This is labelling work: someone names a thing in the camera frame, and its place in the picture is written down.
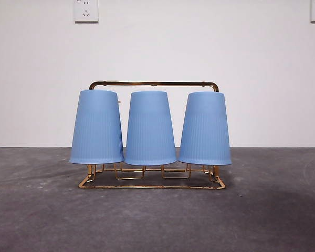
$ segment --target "upside-down cup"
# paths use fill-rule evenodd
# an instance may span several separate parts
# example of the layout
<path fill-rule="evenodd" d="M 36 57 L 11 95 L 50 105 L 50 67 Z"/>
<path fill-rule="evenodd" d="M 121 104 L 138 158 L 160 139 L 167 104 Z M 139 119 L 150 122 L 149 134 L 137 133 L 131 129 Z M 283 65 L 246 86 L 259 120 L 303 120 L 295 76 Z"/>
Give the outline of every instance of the upside-down cup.
<path fill-rule="evenodd" d="M 117 94 L 105 90 L 80 92 L 73 134 L 70 163 L 123 161 Z"/>
<path fill-rule="evenodd" d="M 125 163 L 163 165 L 176 161 L 172 120 L 166 92 L 131 95 Z"/>
<path fill-rule="evenodd" d="M 202 165 L 232 164 L 222 93 L 189 94 L 178 160 Z"/>

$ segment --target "floor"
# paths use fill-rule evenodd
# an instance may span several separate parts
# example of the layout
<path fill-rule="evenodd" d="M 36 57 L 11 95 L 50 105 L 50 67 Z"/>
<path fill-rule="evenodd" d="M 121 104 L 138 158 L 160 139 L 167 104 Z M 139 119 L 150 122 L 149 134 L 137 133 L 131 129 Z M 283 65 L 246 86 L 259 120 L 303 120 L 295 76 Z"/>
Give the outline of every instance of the floor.
<path fill-rule="evenodd" d="M 0 148 L 0 251 L 315 251 L 315 148 L 233 148 L 217 191 L 79 189 L 69 156 Z"/>

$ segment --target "rack base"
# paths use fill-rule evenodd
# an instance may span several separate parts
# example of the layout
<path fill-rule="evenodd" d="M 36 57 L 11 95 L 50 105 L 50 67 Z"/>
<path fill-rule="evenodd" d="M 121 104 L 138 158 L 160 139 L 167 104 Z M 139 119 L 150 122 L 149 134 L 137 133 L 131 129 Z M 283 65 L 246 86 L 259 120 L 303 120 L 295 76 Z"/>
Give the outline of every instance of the rack base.
<path fill-rule="evenodd" d="M 161 189 L 208 189 L 208 190 L 219 190 L 224 189 L 226 186 L 224 182 L 219 177 L 219 167 L 217 165 L 202 165 L 202 169 L 192 169 L 191 164 L 187 164 L 186 169 L 165 169 L 164 165 L 161 165 L 160 168 L 147 168 L 143 166 L 141 169 L 124 169 L 123 163 L 120 164 L 111 164 L 113 168 L 107 168 L 110 164 L 102 165 L 102 169 L 97 170 L 97 165 L 90 164 L 88 167 L 88 175 L 82 180 L 82 182 L 78 185 L 79 188 L 89 188 L 89 189 L 97 189 L 97 188 L 161 188 Z M 112 185 L 100 185 L 100 183 L 105 183 L 103 180 L 104 173 L 113 172 L 116 177 L 117 184 Z M 125 175 L 126 173 L 140 173 L 140 176 L 134 177 L 120 177 L 119 175 Z M 130 181 L 139 181 L 142 180 L 145 176 L 146 172 L 150 172 L 154 174 L 154 176 L 161 176 L 161 182 L 168 181 L 168 185 L 160 184 L 138 184 L 133 182 L 128 184 L 128 180 Z M 182 177 L 166 177 L 165 173 L 186 173 L 187 176 Z M 181 181 L 189 180 L 191 174 L 193 172 L 206 174 L 209 178 L 209 183 L 213 185 L 205 185 L 205 186 L 193 186 L 193 185 L 184 185 Z"/>

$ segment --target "white wall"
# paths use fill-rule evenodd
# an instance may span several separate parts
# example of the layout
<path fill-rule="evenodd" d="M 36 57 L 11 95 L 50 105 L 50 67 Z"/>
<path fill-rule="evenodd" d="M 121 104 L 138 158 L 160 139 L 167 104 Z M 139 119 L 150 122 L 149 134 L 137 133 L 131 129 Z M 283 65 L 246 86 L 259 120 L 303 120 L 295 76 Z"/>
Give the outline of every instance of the white wall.
<path fill-rule="evenodd" d="M 0 146 L 71 146 L 79 91 L 96 80 L 213 81 L 231 146 L 315 146 L 315 24 L 308 0 L 0 0 Z M 129 97 L 118 92 L 126 140 Z M 168 88 L 175 143 L 186 97 Z"/>

